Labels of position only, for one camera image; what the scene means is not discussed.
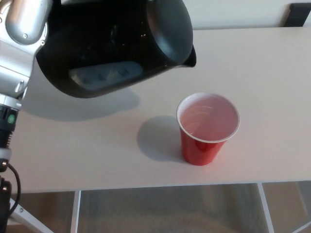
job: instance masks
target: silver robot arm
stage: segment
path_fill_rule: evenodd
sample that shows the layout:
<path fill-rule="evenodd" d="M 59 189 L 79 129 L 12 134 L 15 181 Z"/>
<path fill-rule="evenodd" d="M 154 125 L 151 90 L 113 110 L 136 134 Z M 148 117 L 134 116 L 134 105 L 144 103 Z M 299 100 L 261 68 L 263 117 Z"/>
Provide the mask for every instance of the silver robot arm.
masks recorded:
<path fill-rule="evenodd" d="M 47 38 L 46 22 L 52 4 L 52 0 L 0 0 L 0 134 L 11 131 L 11 136 L 14 131 L 36 53 Z M 0 172 L 3 172 L 11 149 L 1 140 L 8 140 L 8 144 L 9 138 L 0 135 Z"/>

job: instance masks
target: cup rim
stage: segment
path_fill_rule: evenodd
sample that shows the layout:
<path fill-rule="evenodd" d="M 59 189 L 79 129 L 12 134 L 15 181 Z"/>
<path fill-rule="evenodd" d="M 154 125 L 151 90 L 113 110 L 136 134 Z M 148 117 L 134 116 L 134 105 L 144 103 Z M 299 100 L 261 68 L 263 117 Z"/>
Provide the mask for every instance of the cup rim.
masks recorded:
<path fill-rule="evenodd" d="M 187 132 L 185 130 L 185 128 L 182 126 L 181 122 L 180 122 L 180 117 L 179 117 L 179 110 L 180 110 L 180 106 L 188 99 L 190 99 L 191 97 L 195 96 L 195 95 L 201 95 L 201 94 L 205 94 L 207 96 L 217 96 L 217 97 L 220 97 L 222 99 L 224 99 L 225 101 L 227 101 L 228 103 L 230 103 L 230 105 L 234 108 L 235 112 L 236 112 L 236 115 L 238 117 L 238 123 L 237 123 L 237 126 L 236 126 L 236 129 L 226 138 L 223 138 L 223 139 L 220 139 L 220 140 L 215 140 L 215 141 L 208 141 L 208 140 L 203 140 L 203 139 L 200 139 L 200 138 L 197 138 L 193 135 L 191 135 L 189 132 Z M 237 107 L 229 100 L 227 99 L 226 97 L 222 96 L 222 95 L 219 95 L 219 94 L 215 94 L 215 93 L 210 93 L 210 92 L 198 92 L 198 93 L 194 93 L 194 94 L 191 94 L 185 98 L 183 98 L 181 100 L 181 102 L 179 103 L 178 105 L 178 108 L 177 108 L 177 111 L 176 111 L 176 117 L 177 117 L 177 121 L 178 121 L 178 124 L 179 124 L 179 127 L 183 130 L 183 132 L 185 132 L 189 137 L 193 138 L 194 140 L 197 140 L 197 141 L 200 141 L 200 142 L 204 142 L 204 143 L 219 143 L 219 142 L 224 142 L 224 141 L 227 141 L 228 139 L 230 139 L 233 135 L 235 135 L 235 133 L 238 131 L 239 129 L 239 126 L 240 126 L 240 114 L 239 114 L 239 111 L 237 109 Z"/>

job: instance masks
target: kettle lid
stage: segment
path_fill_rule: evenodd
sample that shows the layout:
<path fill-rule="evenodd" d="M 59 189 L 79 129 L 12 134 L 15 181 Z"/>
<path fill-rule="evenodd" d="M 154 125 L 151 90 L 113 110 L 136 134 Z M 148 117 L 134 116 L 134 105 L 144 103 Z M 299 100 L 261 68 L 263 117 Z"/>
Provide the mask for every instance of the kettle lid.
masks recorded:
<path fill-rule="evenodd" d="M 146 17 L 151 34 L 165 56 L 176 65 L 191 54 L 191 19 L 182 0 L 147 0 Z"/>

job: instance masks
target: green light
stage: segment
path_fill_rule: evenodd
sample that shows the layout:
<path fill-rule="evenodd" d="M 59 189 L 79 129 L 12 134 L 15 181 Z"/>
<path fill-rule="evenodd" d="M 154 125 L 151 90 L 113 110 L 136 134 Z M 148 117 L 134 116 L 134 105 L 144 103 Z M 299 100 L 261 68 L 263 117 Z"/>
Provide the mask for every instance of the green light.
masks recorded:
<path fill-rule="evenodd" d="M 8 123 L 9 124 L 14 124 L 15 122 L 15 116 L 13 114 L 11 114 L 9 117 L 8 117 Z"/>

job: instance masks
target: white wall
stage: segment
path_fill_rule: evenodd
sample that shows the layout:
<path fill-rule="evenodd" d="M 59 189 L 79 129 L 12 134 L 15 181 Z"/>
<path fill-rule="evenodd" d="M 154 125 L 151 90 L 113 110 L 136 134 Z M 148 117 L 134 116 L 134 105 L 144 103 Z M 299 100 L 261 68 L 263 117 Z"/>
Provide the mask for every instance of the white wall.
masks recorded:
<path fill-rule="evenodd" d="M 290 3 L 311 0 L 183 0 L 195 29 L 279 27 Z"/>

